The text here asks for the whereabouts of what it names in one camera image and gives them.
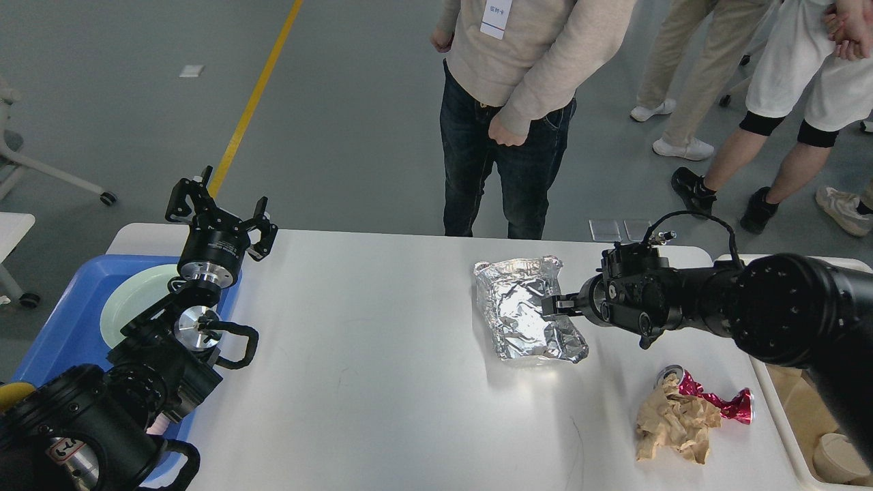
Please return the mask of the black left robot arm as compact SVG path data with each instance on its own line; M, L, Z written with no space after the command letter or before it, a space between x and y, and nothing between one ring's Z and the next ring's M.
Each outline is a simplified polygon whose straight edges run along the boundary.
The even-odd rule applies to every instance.
M253 327L223 321L216 306L234 286L244 255L261 261L278 227L260 198L242 220L209 195L212 167L175 184L169 222L188 225L177 263L181 285L122 328L109 370L85 363L2 407L2 450L28 457L38 479L57 490L143 490L168 453L184 463L166 490L186 490L199 472L194 445L149 433L158 417L180 423L222 381L218 368L249 366L258 349Z

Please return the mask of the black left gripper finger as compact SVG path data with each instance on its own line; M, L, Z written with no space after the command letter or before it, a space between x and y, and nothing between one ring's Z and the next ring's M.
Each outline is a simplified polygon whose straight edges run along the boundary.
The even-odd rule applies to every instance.
M220 230L222 218L208 190L213 170L212 166L206 166L199 176L181 178L175 184L166 206L166 221L187 224L190 232Z
M266 211L268 197L262 196L256 202L253 216L249 220L243 220L238 224L238 230L243 233L243 236L249 240L249 246L246 249L250 258L254 261L262 261L269 254L278 235L278 227L271 223L270 215ZM250 238L250 233L256 230L259 232L258 241Z

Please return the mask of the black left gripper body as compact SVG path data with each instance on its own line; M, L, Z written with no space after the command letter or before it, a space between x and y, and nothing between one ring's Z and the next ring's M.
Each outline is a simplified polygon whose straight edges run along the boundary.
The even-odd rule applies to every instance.
M246 234L194 228L188 232L177 263L178 274L185 280L231 287L238 281L243 256L251 245Z

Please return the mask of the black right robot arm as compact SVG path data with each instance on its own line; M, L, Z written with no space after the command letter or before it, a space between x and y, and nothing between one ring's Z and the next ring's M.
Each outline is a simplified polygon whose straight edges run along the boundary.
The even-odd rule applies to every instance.
M674 233L650 226L642 240L615 243L577 293L542 299L542 314L582 315L620 327L649 348L667 331L695 327L730 338L754 359L807 371L861 459L872 459L872 278L798 254L677 269L658 246Z

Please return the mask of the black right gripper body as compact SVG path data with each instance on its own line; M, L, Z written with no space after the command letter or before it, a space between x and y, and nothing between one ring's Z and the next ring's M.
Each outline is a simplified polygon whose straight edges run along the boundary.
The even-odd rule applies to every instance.
M602 276L589 278L579 292L580 313L590 322L601 327L610 327L611 324L603 317L601 306L605 302L606 294Z

